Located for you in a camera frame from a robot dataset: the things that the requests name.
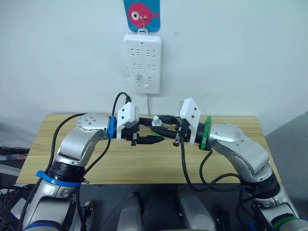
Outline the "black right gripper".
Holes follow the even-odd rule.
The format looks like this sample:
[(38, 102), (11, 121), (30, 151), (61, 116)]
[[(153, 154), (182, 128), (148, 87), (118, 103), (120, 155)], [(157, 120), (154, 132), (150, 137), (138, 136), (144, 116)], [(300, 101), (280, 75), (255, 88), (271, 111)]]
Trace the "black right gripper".
[(159, 119), (164, 124), (176, 125), (176, 131), (169, 130), (165, 127), (150, 127), (152, 131), (160, 136), (174, 139), (173, 145), (179, 147), (180, 141), (189, 142), (191, 131), (189, 129), (189, 123), (186, 119), (180, 119), (179, 117), (171, 115), (159, 115)]

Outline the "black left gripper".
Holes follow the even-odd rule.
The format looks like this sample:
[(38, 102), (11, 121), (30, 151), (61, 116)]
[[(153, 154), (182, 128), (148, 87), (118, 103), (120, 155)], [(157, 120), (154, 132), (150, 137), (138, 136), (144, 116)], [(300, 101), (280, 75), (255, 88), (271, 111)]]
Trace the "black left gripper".
[(164, 141), (165, 138), (162, 136), (155, 136), (155, 135), (147, 135), (146, 137), (139, 137), (138, 132), (140, 130), (140, 126), (151, 127), (152, 126), (152, 118), (147, 117), (140, 117), (138, 124), (130, 127), (130, 128), (123, 128), (121, 131), (121, 139), (131, 142), (131, 146), (136, 146), (137, 144), (143, 145), (151, 145), (155, 143), (159, 143)]

